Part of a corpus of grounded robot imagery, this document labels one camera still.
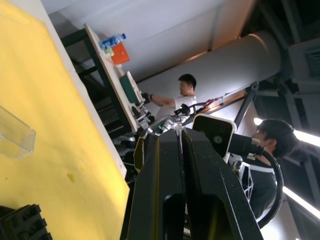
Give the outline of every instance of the black hair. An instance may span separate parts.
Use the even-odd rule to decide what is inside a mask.
[[[184,81],[187,84],[191,84],[193,87],[193,90],[196,89],[197,81],[194,76],[191,74],[183,74],[179,77],[178,81]]]
[[[295,129],[285,121],[266,119],[257,126],[257,129],[265,133],[265,140],[276,140],[275,149],[272,152],[276,159],[289,156],[300,145],[294,134]]]

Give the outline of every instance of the young man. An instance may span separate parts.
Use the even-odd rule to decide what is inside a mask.
[[[259,145],[271,154],[276,160],[289,156],[299,145],[299,140],[294,135],[294,129],[285,121],[266,119],[259,126],[257,132],[252,136],[260,140]],[[229,158],[229,164],[240,160],[239,156]],[[268,209],[275,200],[277,185],[274,170],[269,161],[263,156],[257,156],[256,160],[244,158],[246,167],[242,181],[244,192],[252,191],[249,196],[249,204],[256,219]]]
[[[181,96],[172,98],[165,96],[148,95],[151,102],[161,107],[157,112],[156,119],[173,115],[175,110],[180,108],[182,104],[191,106],[196,104],[195,88],[197,81],[191,74],[184,74],[178,79],[180,81],[180,94]]]

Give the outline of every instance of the wooden board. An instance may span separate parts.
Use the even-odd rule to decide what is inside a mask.
[[[36,131],[32,154],[0,153],[0,205],[39,204],[55,240],[119,240],[129,188],[46,25],[0,12],[0,105]]]
[[[135,107],[134,104],[131,104],[127,98],[127,95],[120,83],[120,73],[118,68],[114,65],[111,57],[109,57],[99,46],[99,37],[95,32],[87,25],[84,25],[85,30],[93,44],[93,47],[102,63],[102,66],[104,68],[105,73],[107,74],[110,83],[112,85],[112,88],[121,104],[122,110],[125,113],[125,116],[130,123],[132,131],[135,133],[137,132],[139,125],[136,121],[136,119],[133,116],[133,113],[131,111],[132,106]]]

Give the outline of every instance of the water bottle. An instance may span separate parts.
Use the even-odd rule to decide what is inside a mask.
[[[126,39],[126,35],[123,34],[116,34],[111,37],[108,37],[102,41],[99,42],[100,48],[102,50],[110,49],[114,47],[115,45],[118,45],[119,43],[123,42]]]

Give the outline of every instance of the white t-shirt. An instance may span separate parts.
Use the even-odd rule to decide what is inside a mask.
[[[186,104],[187,106],[191,106],[197,103],[196,96],[178,96],[174,98],[175,107],[172,106],[162,106],[160,107],[158,113],[156,114],[156,119],[173,115],[175,114],[175,110],[179,109],[182,104]]]

